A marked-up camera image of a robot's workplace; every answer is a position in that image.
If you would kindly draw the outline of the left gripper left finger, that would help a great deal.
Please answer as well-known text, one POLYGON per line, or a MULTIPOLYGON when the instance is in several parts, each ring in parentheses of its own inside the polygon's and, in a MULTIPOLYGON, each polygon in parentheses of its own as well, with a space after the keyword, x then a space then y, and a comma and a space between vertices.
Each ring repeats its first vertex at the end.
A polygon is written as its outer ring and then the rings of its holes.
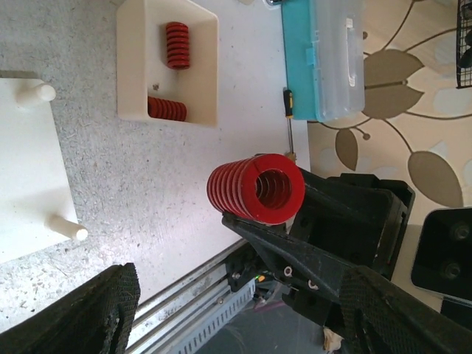
POLYGON ((139 298, 135 265, 113 265, 1 333, 1 352, 124 353, 139 298))

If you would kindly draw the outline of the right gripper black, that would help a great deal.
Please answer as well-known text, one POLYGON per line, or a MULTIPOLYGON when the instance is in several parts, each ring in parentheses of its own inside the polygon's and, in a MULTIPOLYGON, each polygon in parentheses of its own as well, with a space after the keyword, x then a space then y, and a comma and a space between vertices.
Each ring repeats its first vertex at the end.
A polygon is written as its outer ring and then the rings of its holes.
POLYGON ((299 168, 305 198, 287 235, 223 213, 282 283, 338 301, 344 272, 366 266, 390 280, 414 202, 404 181, 344 173, 322 178, 299 168))

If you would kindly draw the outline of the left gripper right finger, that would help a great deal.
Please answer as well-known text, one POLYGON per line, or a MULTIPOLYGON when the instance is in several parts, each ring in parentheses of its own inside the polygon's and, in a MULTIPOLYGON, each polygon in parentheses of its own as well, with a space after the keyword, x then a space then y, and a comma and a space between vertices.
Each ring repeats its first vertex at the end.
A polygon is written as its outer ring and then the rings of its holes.
POLYGON ((471 331, 371 269, 344 273, 340 290, 352 353, 470 353, 471 331))

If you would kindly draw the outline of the large red spring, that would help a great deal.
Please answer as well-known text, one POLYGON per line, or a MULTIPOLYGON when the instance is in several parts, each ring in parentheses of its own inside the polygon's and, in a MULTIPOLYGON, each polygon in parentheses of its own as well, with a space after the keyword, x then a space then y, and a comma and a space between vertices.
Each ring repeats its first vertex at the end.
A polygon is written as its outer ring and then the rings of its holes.
POLYGON ((305 181, 288 157, 268 153, 217 167, 209 176, 206 193, 220 212, 279 225, 301 208, 305 181))

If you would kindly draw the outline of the white peg fixture plate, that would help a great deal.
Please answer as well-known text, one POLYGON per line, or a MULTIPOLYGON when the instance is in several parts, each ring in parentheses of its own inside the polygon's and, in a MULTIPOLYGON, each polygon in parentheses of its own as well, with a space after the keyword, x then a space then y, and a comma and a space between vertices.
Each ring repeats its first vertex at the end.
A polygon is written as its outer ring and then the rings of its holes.
POLYGON ((85 240, 77 219, 51 102, 39 79, 1 79, 1 261, 65 240, 85 240))

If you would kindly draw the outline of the white spring tray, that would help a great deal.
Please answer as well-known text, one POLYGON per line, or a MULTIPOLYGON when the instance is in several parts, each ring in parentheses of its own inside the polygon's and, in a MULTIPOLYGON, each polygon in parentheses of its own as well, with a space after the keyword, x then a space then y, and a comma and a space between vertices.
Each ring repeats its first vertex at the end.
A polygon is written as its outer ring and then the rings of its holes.
POLYGON ((218 124, 218 17, 193 1, 125 1, 117 11, 117 113, 218 124))

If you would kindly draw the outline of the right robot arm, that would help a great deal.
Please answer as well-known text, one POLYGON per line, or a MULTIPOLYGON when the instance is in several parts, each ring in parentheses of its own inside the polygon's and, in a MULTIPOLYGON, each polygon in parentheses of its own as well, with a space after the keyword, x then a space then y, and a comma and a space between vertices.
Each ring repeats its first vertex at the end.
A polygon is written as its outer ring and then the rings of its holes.
MULTIPOLYGON (((335 333, 345 331, 339 292, 345 270, 366 266, 390 280, 414 202, 403 181, 344 173, 321 178, 293 166, 225 167, 208 183, 225 225, 252 251, 230 267, 267 271, 290 290, 283 302, 335 333)), ((441 313, 471 326, 471 210, 438 209, 420 227, 411 279, 445 297, 441 313)))

